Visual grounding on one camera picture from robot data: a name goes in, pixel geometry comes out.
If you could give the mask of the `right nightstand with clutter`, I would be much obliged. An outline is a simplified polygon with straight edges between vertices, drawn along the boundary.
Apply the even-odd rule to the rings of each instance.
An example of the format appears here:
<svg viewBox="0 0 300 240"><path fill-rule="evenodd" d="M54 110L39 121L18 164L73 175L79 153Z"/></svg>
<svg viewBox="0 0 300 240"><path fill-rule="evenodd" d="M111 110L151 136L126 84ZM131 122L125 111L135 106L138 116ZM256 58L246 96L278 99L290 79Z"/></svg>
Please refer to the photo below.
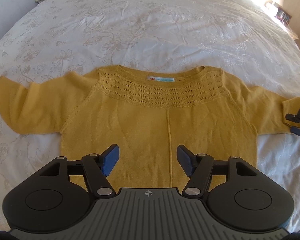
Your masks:
<svg viewBox="0 0 300 240"><path fill-rule="evenodd" d="M285 12L277 3L274 1L267 1L264 4L265 13L278 24L293 40L298 40L298 35L291 29L289 22L291 20L290 14Z"/></svg>

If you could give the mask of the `mustard yellow knit sweater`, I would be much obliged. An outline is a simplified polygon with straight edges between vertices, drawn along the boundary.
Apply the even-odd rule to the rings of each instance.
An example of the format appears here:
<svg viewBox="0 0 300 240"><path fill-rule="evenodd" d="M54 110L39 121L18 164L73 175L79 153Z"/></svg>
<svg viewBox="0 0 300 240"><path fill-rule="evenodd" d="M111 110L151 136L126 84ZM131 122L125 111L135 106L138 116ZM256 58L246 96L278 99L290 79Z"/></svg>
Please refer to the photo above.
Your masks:
<svg viewBox="0 0 300 240"><path fill-rule="evenodd" d="M257 137L288 133L300 97L247 86L221 68L155 73L108 66L24 87L0 77L0 115L19 134L61 135L70 160L112 144L120 158L109 181L120 187L183 188L177 147L256 164Z"/></svg>

